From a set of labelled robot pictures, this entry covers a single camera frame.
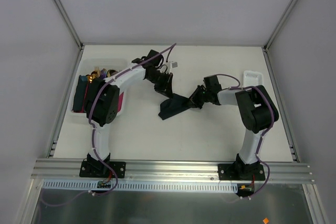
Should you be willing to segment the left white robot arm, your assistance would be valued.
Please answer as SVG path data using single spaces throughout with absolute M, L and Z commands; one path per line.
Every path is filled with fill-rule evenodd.
M 110 159 L 109 134 L 112 121 L 121 113 L 123 97 L 138 81 L 149 80 L 157 93 L 171 98 L 173 74 L 177 66 L 159 52 L 151 50 L 147 56 L 136 58 L 120 72 L 89 84 L 83 102 L 88 122 L 92 126 L 91 148 L 81 163 L 80 177 L 124 178 L 125 162 Z

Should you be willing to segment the dark navy paper napkin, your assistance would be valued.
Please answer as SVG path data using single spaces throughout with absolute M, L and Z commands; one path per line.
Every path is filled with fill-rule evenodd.
M 162 120 L 166 120 L 193 107 L 189 98 L 173 94 L 172 98 L 166 99 L 160 104 L 158 116 Z

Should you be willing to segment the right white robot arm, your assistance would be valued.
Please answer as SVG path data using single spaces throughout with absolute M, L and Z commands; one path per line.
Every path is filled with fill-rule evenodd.
M 258 85 L 223 89 L 217 76 L 205 77 L 204 84 L 198 85 L 189 97 L 188 105 L 201 109 L 204 103 L 237 106 L 245 127 L 243 145 L 235 161 L 230 165 L 218 165 L 219 179 L 265 181 L 259 151 L 265 135 L 279 119 L 279 112 L 265 87 Z

